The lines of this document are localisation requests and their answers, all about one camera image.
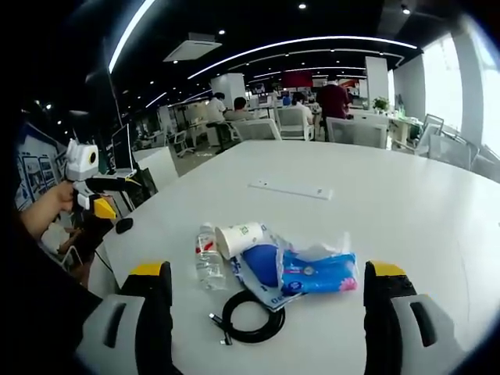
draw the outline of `computer monitor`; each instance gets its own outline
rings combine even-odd
[[[117,170],[132,170],[132,150],[130,149],[130,131],[128,124],[112,135],[112,152]]]

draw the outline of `person's hand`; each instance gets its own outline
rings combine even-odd
[[[73,209],[73,184],[63,181],[54,186],[51,191],[61,211],[70,212]]]

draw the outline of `potted plant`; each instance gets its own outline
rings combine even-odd
[[[389,99],[378,97],[373,101],[373,109],[377,113],[387,112],[389,109]]]

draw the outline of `window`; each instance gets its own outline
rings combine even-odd
[[[475,24],[470,26],[470,36],[476,49],[483,86],[482,143],[488,146],[496,155],[500,155],[500,120],[498,119],[497,109],[500,103],[500,93],[498,92],[498,88],[500,88],[500,72],[491,53],[495,47],[478,26]]]
[[[426,113],[442,117],[445,125],[462,128],[462,78],[452,35],[423,49]]]

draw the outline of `led strip light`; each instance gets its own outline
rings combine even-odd
[[[227,63],[228,61],[231,61],[233,59],[237,59],[238,57],[242,57],[242,56],[254,53],[254,52],[262,51],[264,49],[279,47],[281,45],[291,45],[291,44],[300,43],[303,41],[329,41],[329,40],[343,40],[343,39],[354,40],[354,41],[378,41],[381,43],[388,43],[390,45],[399,45],[402,47],[416,49],[415,45],[409,45],[407,43],[402,43],[400,41],[391,41],[389,39],[383,39],[380,37],[359,37],[359,36],[341,36],[341,35],[331,35],[331,36],[326,36],[326,37],[303,37],[301,39],[293,39],[291,41],[281,41],[279,43],[272,43],[271,45],[264,45],[262,47],[258,47],[258,48],[250,49],[250,50],[242,52],[242,53],[238,53],[237,55],[233,55],[231,57],[228,57],[227,59],[220,60],[219,62],[216,62],[215,64],[207,66],[205,69],[202,69],[199,72],[190,75],[188,77],[188,79],[190,80],[191,78],[194,78],[194,77],[198,76],[199,74],[206,72],[207,70],[215,68],[216,66],[218,66],[220,64]]]

